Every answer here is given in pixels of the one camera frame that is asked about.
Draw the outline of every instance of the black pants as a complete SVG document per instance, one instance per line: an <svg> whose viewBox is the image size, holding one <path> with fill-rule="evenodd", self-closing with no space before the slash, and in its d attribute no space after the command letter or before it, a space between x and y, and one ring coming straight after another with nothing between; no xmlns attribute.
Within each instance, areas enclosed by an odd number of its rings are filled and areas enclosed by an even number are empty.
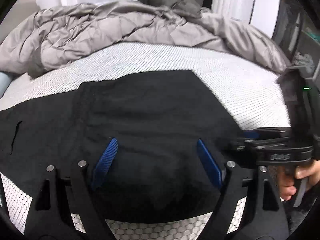
<svg viewBox="0 0 320 240"><path fill-rule="evenodd" d="M92 198L105 218L148 223L212 211L219 192L196 142L206 137L221 148L241 132L191 71L83 83L1 111L0 123L0 171L32 197L50 164L64 177L86 160L90 181L108 137L117 138L118 153Z"/></svg>

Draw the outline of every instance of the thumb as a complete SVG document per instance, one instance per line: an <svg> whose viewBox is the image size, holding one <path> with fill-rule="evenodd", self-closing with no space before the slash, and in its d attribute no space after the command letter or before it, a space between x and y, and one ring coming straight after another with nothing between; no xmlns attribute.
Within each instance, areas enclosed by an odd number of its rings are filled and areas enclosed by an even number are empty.
<svg viewBox="0 0 320 240"><path fill-rule="evenodd" d="M308 166L298 166L296 168L295 178L303 179L305 177L311 176L312 174L317 172L318 166L319 163L316 163L316 161L313 161L313 163Z"/></svg>

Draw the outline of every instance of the hexagon pattern fabric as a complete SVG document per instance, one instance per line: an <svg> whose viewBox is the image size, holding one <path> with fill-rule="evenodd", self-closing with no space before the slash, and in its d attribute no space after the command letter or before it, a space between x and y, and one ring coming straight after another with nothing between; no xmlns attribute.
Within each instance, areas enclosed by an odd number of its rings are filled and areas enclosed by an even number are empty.
<svg viewBox="0 0 320 240"><path fill-rule="evenodd" d="M118 43L73 62L69 67L31 79L15 79L0 99L0 110L23 101L75 90L82 82L115 79L129 73L190 69L215 94L242 129L290 126L277 75L249 61L200 48L141 43ZM24 232L32 198L1 174L10 219ZM238 228L245 198L238 201L229 231ZM133 224L107 220L117 239L196 239L211 213L163 224ZM85 232L81 218L71 214Z"/></svg>

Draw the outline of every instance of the comforter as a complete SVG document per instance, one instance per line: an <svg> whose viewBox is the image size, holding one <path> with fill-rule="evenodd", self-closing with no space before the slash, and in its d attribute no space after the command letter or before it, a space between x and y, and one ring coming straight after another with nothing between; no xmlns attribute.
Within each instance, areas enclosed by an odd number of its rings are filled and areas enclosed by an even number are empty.
<svg viewBox="0 0 320 240"><path fill-rule="evenodd" d="M213 13L181 17L134 1L79 4L32 14L0 45L0 71L38 77L120 41L201 47L281 73L283 52L259 30Z"/></svg>

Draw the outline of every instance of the human hand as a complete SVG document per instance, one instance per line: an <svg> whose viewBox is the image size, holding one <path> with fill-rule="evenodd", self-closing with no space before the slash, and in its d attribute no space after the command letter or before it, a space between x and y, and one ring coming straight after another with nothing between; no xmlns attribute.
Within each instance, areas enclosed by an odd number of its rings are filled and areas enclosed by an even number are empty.
<svg viewBox="0 0 320 240"><path fill-rule="evenodd" d="M309 177L307 184L307 190L309 190L320 181L320 161L313 161L313 163L308 166L297 167L294 176L296 179ZM290 200L291 197L297 192L297 189L294 186L294 178L285 174L285 169L283 166L279 167L277 177L280 196L284 200Z"/></svg>

